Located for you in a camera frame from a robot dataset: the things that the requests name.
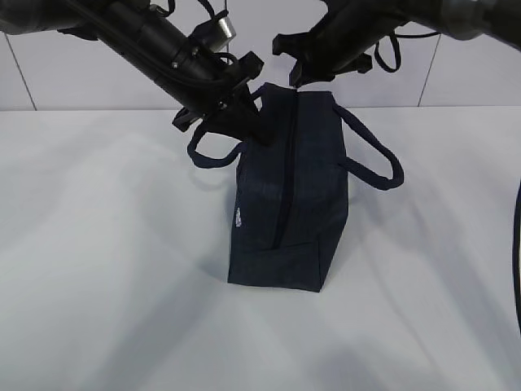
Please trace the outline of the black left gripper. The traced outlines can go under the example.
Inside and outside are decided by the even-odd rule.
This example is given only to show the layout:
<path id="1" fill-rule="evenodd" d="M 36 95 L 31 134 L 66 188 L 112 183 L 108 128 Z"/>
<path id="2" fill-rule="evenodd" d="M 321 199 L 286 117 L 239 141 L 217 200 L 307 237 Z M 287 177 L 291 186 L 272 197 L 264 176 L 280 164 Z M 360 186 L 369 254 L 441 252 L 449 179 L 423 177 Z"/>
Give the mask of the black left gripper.
<path id="1" fill-rule="evenodd" d="M 264 62 L 253 52 L 238 59 L 231 53 L 210 54 L 209 70 L 216 79 L 188 77 L 186 97 L 179 98 L 183 109 L 173 119 L 180 131 L 187 131 L 201 120 L 212 133 L 240 141 L 253 138 L 261 145 L 270 145 L 274 132 L 265 123 L 247 83 L 257 78 Z"/>

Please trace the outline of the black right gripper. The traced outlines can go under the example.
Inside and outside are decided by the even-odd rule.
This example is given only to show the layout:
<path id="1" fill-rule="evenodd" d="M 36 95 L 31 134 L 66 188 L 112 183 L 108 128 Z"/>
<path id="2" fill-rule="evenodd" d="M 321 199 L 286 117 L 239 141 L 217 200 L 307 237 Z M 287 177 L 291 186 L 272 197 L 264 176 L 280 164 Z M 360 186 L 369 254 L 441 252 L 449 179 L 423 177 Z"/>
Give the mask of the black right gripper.
<path id="1" fill-rule="evenodd" d="M 333 81 L 347 72 L 367 49 L 387 72 L 401 67 L 401 49 L 395 30 L 407 23 L 400 1 L 327 1 L 327 13 L 308 32 L 281 34 L 272 41 L 272 54 L 288 54 L 298 59 L 290 71 L 290 86 L 306 86 Z M 395 65 L 388 65 L 379 53 L 379 42 L 387 37 L 392 44 Z"/>

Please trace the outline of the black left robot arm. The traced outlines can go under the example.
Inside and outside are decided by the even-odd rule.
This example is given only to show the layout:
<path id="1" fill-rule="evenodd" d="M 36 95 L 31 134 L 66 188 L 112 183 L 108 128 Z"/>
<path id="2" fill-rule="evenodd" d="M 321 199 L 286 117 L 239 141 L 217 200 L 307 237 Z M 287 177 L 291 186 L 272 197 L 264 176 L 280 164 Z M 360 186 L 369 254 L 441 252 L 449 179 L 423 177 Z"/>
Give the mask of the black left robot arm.
<path id="1" fill-rule="evenodd" d="M 152 1 L 3 1 L 1 30 L 8 35 L 57 31 L 101 41 L 182 106 L 173 125 L 269 144 L 248 87 L 264 66 L 253 52 L 238 59 L 226 51 L 236 33 L 227 10 L 202 1 L 208 20 L 189 35 L 169 21 L 176 10 Z"/>

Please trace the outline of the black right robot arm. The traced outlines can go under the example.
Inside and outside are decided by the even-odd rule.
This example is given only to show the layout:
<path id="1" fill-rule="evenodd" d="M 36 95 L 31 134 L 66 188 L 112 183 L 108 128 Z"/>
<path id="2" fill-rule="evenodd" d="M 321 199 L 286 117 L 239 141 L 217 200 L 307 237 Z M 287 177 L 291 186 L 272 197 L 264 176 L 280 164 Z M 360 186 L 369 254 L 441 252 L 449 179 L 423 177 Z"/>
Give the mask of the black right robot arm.
<path id="1" fill-rule="evenodd" d="M 329 1 L 326 6 L 326 14 L 308 32 L 280 33 L 273 39 L 274 55 L 296 61 L 289 75 L 292 87 L 366 73 L 373 62 L 397 72 L 401 52 L 396 29 L 409 22 L 460 41 L 487 35 L 520 48 L 518 1 Z"/>

